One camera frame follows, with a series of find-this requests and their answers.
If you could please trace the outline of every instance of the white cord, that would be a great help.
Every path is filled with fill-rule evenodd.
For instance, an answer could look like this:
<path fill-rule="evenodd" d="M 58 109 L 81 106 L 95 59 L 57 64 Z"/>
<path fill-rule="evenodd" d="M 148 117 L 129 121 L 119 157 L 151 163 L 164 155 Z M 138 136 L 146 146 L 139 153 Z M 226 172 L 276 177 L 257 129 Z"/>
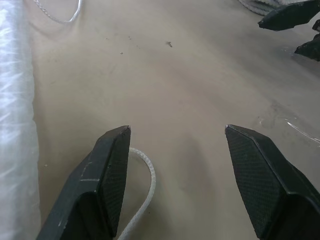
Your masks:
<path fill-rule="evenodd" d="M 59 20 L 58 18 L 52 16 L 51 14 L 49 14 L 48 10 L 45 9 L 42 4 L 39 2 L 39 0 L 33 0 L 34 3 L 41 9 L 42 12 L 44 12 L 45 15 L 47 15 L 51 20 L 55 21 L 58 24 L 69 24 L 72 23 L 79 15 L 81 7 L 82 7 L 82 3 L 83 0 L 78 0 L 78 8 L 75 11 L 75 13 L 73 14 L 72 18 L 68 21 L 65 20 Z"/>
<path fill-rule="evenodd" d="M 146 154 L 144 154 L 142 151 L 137 150 L 135 148 L 130 147 L 129 150 L 130 153 L 137 154 L 144 162 L 147 164 L 150 170 L 150 175 L 151 175 L 151 183 L 150 183 L 150 188 L 149 188 L 149 193 L 144 201 L 144 203 L 141 205 L 139 210 L 136 212 L 136 214 L 133 216 L 133 218 L 130 220 L 128 225 L 125 227 L 125 229 L 122 231 L 121 235 L 117 240 L 125 240 L 129 236 L 130 232 L 134 229 L 136 226 L 137 222 L 140 220 L 142 214 L 145 212 L 147 209 L 148 205 L 151 202 L 151 199 L 155 193 L 155 188 L 156 188 L 156 173 L 154 166 L 152 165 L 150 159 L 147 157 Z"/>

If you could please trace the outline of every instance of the debris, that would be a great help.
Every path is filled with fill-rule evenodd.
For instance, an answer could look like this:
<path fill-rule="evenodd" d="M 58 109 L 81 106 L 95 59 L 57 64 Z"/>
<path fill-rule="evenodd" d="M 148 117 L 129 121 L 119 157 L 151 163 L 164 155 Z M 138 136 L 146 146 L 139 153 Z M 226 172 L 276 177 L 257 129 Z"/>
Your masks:
<path fill-rule="evenodd" d="M 172 44 L 170 41 L 167 41 L 165 44 L 169 45 L 169 47 L 172 48 Z"/>

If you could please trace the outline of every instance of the gray floor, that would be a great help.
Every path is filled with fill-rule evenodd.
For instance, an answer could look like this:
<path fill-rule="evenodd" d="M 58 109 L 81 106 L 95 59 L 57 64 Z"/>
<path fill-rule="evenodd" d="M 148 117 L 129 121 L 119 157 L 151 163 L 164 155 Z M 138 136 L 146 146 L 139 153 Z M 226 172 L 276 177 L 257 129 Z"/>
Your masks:
<path fill-rule="evenodd" d="M 121 125 L 157 174 L 131 239 L 256 239 L 226 124 L 271 137 L 320 189 L 319 64 L 292 54 L 316 19 L 272 32 L 236 0 L 84 0 L 76 23 L 61 26 L 26 2 L 42 221 L 96 139 Z M 76 4 L 42 2 L 60 18 Z M 127 179 L 119 231 L 148 192 L 148 169 L 131 158 Z"/>

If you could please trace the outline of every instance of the white plastic sheet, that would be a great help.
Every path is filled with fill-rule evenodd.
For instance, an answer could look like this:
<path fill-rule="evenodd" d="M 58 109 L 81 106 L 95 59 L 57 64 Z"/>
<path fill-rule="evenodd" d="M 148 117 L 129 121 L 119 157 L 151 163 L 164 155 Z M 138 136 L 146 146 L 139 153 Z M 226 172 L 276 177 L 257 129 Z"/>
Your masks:
<path fill-rule="evenodd" d="M 28 27 L 23 0 L 0 0 L 0 240 L 34 240 L 41 224 Z"/>

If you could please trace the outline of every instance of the black object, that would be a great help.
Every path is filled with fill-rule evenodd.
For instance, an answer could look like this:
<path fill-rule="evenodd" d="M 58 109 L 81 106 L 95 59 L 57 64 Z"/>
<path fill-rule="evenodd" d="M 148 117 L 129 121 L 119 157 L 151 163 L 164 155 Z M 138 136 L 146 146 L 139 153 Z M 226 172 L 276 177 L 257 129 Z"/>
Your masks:
<path fill-rule="evenodd" d="M 262 29 L 282 31 L 307 24 L 319 12 L 319 0 L 296 2 L 272 10 L 258 24 Z"/>
<path fill-rule="evenodd" d="M 320 12 L 320 0 L 308 0 L 280 6 L 271 11 L 260 22 L 259 27 L 273 31 L 292 29 L 297 25 L 307 24 Z M 315 22 L 313 30 L 320 32 L 320 19 Z M 295 54 L 320 61 L 320 34 L 295 50 Z"/>
<path fill-rule="evenodd" d="M 235 180 L 261 240 L 319 240 L 320 194 L 270 138 L 250 129 L 225 129 Z"/>
<path fill-rule="evenodd" d="M 66 181 L 37 240 L 110 240 L 117 234 L 131 129 L 106 132 Z"/>
<path fill-rule="evenodd" d="M 320 61 L 320 34 L 315 35 L 312 41 L 308 41 L 295 50 L 295 54 L 303 55 L 307 58 Z"/>

